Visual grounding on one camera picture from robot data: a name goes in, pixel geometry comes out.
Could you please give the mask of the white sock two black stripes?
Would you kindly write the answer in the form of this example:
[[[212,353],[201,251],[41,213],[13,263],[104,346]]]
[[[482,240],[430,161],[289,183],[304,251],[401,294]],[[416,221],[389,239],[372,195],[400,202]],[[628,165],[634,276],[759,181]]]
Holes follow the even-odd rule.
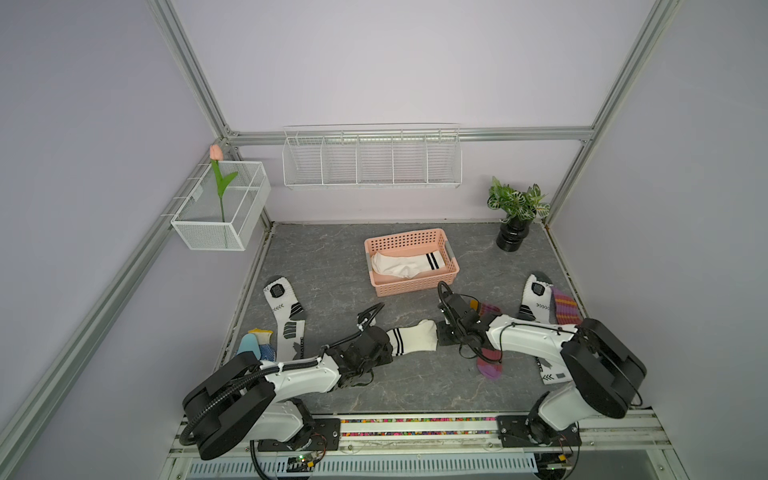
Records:
[[[419,274],[434,272],[446,266],[437,250],[404,257],[392,257],[378,252],[373,255],[371,264],[377,274],[399,279],[412,279]]]

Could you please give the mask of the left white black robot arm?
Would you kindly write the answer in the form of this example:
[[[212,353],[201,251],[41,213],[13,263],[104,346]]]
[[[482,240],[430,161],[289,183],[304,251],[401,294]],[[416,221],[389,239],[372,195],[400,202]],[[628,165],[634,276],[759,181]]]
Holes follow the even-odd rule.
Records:
[[[203,460],[215,459],[245,440],[272,406],[287,402],[300,412],[296,397],[327,393],[392,362],[387,333],[369,327],[321,355],[287,363],[261,362],[246,351],[215,371],[182,401],[187,425],[179,443],[195,446]]]

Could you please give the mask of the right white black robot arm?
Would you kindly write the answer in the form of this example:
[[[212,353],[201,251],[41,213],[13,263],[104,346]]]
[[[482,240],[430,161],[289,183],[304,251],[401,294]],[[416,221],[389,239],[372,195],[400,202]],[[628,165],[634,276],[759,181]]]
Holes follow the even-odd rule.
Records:
[[[481,316],[447,284],[438,285],[439,308],[455,343],[486,362],[484,350],[509,351],[565,368],[570,380],[540,397],[524,422],[524,436],[543,444],[595,415],[625,417],[646,378],[643,362],[602,322],[555,326],[509,315]]]

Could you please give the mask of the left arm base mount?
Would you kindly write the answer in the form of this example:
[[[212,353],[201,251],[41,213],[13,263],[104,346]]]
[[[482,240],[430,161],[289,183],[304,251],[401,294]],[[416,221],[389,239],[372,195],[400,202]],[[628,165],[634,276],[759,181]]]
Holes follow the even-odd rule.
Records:
[[[257,442],[260,452],[336,451],[341,440],[341,420],[320,418],[303,424],[285,441],[269,437]]]

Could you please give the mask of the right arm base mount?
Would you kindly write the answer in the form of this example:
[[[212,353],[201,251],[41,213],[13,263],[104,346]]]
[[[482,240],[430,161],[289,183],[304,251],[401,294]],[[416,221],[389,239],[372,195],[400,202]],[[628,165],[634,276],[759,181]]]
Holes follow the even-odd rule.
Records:
[[[555,430],[542,419],[539,414],[540,407],[551,396],[551,393],[542,395],[528,414],[504,414],[496,418],[498,438],[504,448],[582,445],[580,428],[575,423],[564,430]]]

